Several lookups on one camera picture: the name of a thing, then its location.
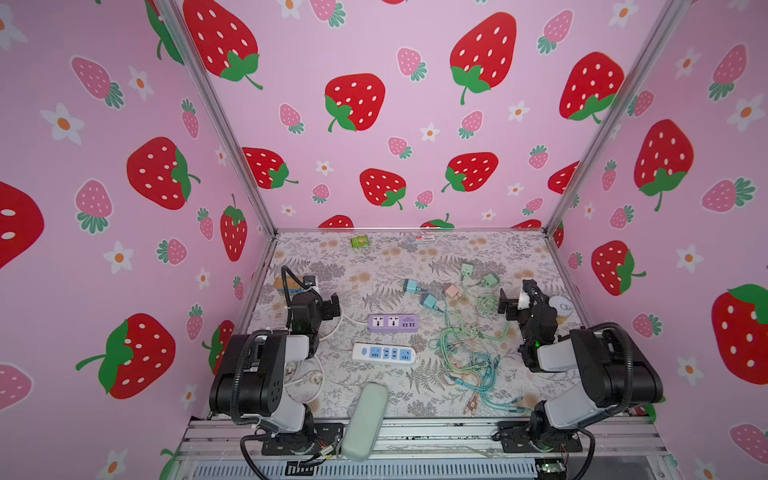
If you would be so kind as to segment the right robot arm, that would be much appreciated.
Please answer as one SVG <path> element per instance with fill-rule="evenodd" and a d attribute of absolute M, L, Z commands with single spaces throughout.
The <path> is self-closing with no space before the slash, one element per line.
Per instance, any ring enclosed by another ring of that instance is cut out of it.
<path fill-rule="evenodd" d="M 619 324 L 606 322 L 557 336 L 557 309 L 529 279 L 523 281 L 516 299 L 500 293 L 498 312 L 518 324 L 522 335 L 518 352 L 530 371 L 579 374 L 577 385 L 539 402 L 526 425 L 505 428 L 504 433 L 521 434 L 530 442 L 559 439 L 633 406 L 662 399 L 660 376 Z"/>

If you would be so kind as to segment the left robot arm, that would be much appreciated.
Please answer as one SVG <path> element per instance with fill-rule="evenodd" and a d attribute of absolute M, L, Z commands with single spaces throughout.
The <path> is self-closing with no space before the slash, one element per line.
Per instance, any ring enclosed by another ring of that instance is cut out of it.
<path fill-rule="evenodd" d="M 275 435 L 316 435 L 310 407 L 285 392 L 285 365 L 314 357 L 320 326 L 341 316 L 338 296 L 325 300 L 288 267 L 281 268 L 287 306 L 283 329 L 232 336 L 209 393 L 213 415 L 259 425 Z"/>

